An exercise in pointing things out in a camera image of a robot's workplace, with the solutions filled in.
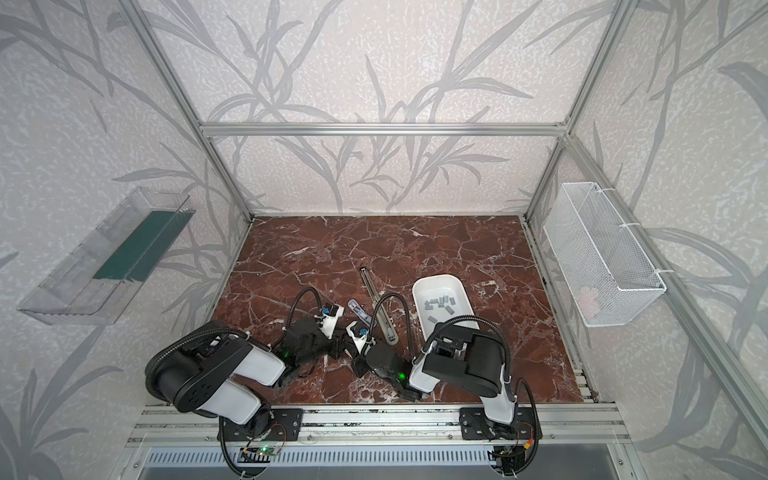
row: wire mesh basket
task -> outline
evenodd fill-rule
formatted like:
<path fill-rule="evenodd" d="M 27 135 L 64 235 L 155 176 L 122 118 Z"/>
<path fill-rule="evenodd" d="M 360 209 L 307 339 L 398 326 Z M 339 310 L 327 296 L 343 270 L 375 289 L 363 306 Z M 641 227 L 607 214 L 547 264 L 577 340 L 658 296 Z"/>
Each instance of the wire mesh basket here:
<path fill-rule="evenodd" d="M 667 290 L 594 182 L 562 184 L 544 232 L 586 326 L 626 325 Z"/>

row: marble floor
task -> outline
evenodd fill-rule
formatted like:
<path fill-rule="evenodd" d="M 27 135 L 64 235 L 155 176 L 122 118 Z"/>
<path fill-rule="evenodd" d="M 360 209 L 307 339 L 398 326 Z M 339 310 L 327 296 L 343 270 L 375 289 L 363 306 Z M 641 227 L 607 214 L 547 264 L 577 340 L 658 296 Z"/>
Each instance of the marble floor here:
<path fill-rule="evenodd" d="M 214 313 L 228 325 L 249 329 L 263 343 L 281 335 L 290 304 L 304 286 L 323 302 L 346 306 L 371 301 L 359 268 L 370 270 L 379 292 L 409 301 L 416 348 L 423 343 L 411 287 L 421 277 L 450 273 L 467 291 L 476 315 L 501 325 L 512 348 L 512 375 L 525 377 L 537 402 L 580 402 L 541 278 L 517 217 L 259 217 Z M 295 318 L 314 308 L 304 296 Z M 388 308 L 405 355 L 402 307 Z M 340 325 L 355 320 L 346 309 Z M 273 404 L 399 401 L 394 389 L 368 373 L 353 374 L 348 356 L 321 359 L 305 379 L 284 389 L 253 386 Z M 425 402 L 477 402 L 461 389 L 439 383 Z"/>

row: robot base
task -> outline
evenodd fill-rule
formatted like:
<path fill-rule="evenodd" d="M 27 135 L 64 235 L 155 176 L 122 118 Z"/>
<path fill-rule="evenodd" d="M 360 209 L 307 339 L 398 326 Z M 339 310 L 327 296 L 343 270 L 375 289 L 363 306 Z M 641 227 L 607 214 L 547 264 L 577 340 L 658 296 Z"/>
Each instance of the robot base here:
<path fill-rule="evenodd" d="M 462 439 L 464 440 L 516 440 L 518 429 L 520 430 L 520 440 L 524 440 L 531 437 L 529 425 L 533 425 L 534 419 L 531 407 L 519 406 L 514 422 L 511 425 L 502 425 L 488 420 L 488 417 L 485 416 L 485 409 L 481 407 L 460 409 L 458 422 L 462 426 Z M 541 439 L 540 429 L 536 436 Z"/>
<path fill-rule="evenodd" d="M 295 442 L 299 439 L 299 430 L 301 429 L 301 418 L 303 415 L 302 409 L 272 409 L 271 413 L 274 415 L 274 419 L 267 421 L 265 429 L 277 424 L 282 425 L 285 428 L 285 433 L 283 433 L 282 428 L 275 426 L 272 428 L 270 434 L 263 439 L 264 441 L 282 442 L 285 434 L 287 434 L 285 438 L 286 442 Z M 224 428 L 219 432 L 219 435 L 224 435 L 225 442 L 247 442 L 247 436 L 251 436 L 253 432 L 247 431 L 244 427 L 246 426 L 238 425 L 224 419 Z"/>

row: metal ruler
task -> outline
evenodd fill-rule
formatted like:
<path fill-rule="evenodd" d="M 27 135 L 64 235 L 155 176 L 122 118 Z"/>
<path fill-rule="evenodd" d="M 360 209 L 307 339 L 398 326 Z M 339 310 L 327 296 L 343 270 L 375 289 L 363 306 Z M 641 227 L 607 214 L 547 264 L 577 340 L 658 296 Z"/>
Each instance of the metal ruler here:
<path fill-rule="evenodd" d="M 362 284 L 365 286 L 366 290 L 368 290 L 368 294 L 371 296 L 371 301 L 373 301 L 373 308 L 376 308 L 376 304 L 379 302 L 379 292 L 376 291 L 376 288 L 373 286 L 373 281 L 371 281 L 371 276 L 368 274 L 368 269 L 365 267 L 360 269 L 360 276 L 362 277 Z M 379 309 L 379 313 L 376 315 L 376 321 L 379 322 L 379 325 L 382 328 L 382 334 L 384 335 L 384 340 L 389 345 L 396 345 L 399 341 L 399 337 L 397 336 L 397 332 L 395 331 L 395 325 L 392 323 L 392 319 L 389 318 L 389 314 L 384 310 L 384 308 Z"/>

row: green panel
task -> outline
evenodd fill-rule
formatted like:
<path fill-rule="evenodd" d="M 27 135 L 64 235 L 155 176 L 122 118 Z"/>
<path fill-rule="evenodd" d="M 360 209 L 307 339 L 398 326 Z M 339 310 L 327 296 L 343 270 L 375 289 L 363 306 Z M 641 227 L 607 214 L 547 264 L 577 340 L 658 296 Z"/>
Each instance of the green panel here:
<path fill-rule="evenodd" d="M 166 210 L 150 212 L 93 277 L 146 281 L 193 213 Z"/>

